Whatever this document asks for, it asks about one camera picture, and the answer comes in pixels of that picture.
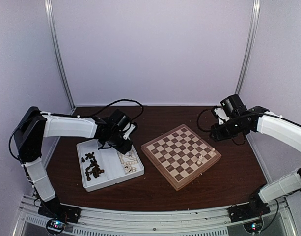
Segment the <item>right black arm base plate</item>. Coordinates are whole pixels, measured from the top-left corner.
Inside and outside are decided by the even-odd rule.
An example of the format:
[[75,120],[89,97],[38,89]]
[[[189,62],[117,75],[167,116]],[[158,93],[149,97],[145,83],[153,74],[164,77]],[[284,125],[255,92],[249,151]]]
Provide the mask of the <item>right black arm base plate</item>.
[[250,204],[232,205],[228,208],[229,217],[232,223],[260,217],[270,212],[268,205],[264,205],[259,209],[252,209]]

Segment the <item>light chess pawn piece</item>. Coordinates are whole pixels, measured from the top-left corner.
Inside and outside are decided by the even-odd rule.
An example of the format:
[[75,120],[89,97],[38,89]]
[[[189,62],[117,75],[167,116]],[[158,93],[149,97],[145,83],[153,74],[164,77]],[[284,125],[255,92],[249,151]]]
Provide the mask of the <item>light chess pawn piece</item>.
[[214,149],[214,148],[212,148],[212,150],[211,150],[210,154],[211,154],[211,156],[212,156],[212,157],[216,155],[216,153],[215,153],[215,149]]

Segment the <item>light chess king piece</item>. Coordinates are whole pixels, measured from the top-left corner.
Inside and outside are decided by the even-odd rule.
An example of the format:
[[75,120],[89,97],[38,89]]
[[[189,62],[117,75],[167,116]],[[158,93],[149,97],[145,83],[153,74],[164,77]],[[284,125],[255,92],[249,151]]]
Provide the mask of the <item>light chess king piece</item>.
[[200,166],[202,164],[204,164],[204,156],[200,155],[198,160],[197,160],[197,165]]

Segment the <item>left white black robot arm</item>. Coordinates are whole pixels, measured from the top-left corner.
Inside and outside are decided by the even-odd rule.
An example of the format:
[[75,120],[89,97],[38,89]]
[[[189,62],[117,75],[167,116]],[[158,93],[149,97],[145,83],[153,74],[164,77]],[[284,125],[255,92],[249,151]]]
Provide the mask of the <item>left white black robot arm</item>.
[[52,218],[60,218],[64,208],[42,163],[41,148],[44,138],[81,137],[95,139],[102,149],[114,148],[126,154],[133,142],[129,136],[137,129],[137,123],[119,109],[109,117],[94,115],[73,116],[43,112],[32,106],[12,132],[9,141],[14,141],[17,154],[11,156],[19,161],[30,182],[44,204],[45,211]]

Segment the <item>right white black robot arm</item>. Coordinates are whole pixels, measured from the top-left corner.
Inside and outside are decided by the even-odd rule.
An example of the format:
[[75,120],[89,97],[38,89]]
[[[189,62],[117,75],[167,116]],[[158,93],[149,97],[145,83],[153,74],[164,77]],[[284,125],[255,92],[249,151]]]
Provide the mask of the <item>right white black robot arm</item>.
[[212,108],[217,122],[209,134],[214,141],[232,140],[239,134],[249,140],[269,183],[257,189],[245,206],[255,217],[271,201],[301,191],[301,125],[262,106],[247,108],[237,94]]

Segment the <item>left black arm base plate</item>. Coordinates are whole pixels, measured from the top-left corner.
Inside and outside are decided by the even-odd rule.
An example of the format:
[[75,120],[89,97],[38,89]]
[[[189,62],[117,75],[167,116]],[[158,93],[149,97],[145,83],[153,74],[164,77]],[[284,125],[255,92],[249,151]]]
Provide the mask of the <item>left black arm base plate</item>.
[[64,223],[78,223],[81,209],[66,205],[52,207],[42,205],[38,210],[38,214],[48,218],[57,219]]

